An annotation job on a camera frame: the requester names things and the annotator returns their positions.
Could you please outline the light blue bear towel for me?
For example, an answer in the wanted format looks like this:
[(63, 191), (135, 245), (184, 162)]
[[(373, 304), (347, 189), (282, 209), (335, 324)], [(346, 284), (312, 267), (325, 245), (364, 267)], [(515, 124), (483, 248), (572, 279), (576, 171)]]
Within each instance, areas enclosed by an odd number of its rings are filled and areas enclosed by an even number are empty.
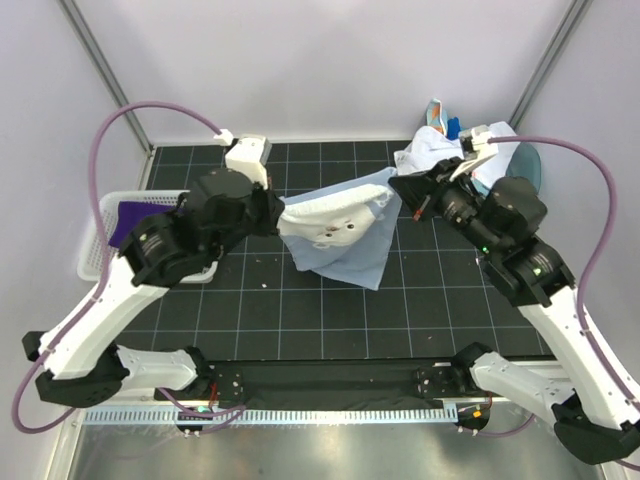
[(385, 167), (283, 199), (280, 238), (301, 272), (376, 291), (395, 238), (402, 201)]

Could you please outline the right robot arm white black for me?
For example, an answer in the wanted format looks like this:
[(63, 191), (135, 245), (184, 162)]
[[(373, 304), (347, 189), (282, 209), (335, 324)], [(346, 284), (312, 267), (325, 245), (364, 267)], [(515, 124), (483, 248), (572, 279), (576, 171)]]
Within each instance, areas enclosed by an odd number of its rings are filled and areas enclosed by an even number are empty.
[(573, 274), (536, 234), (546, 206), (523, 177), (503, 177), (479, 194), (469, 174), (460, 173), (462, 163), (443, 160), (389, 184), (416, 219), (441, 217), (480, 252), (490, 283), (537, 330), (568, 379), (557, 384), (473, 343), (451, 360), (452, 388), (463, 396), (484, 390), (507, 398), (549, 424), (586, 464), (623, 461), (639, 448), (639, 413), (604, 368), (608, 360), (624, 372), (613, 352), (592, 348), (602, 336), (578, 305)]

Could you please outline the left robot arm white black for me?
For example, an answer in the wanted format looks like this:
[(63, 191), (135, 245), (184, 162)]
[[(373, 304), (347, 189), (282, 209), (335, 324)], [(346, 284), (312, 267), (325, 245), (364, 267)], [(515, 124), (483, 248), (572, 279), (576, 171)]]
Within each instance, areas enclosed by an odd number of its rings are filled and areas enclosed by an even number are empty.
[(84, 305), (48, 332), (23, 338), (43, 367), (42, 401), (87, 408), (127, 390), (154, 389), (200, 400), (213, 373), (199, 349), (141, 351), (117, 344), (146, 307), (184, 278), (217, 264), (248, 236), (275, 236), (284, 203), (266, 169), (220, 168), (198, 178), (177, 205), (142, 219), (123, 239)]

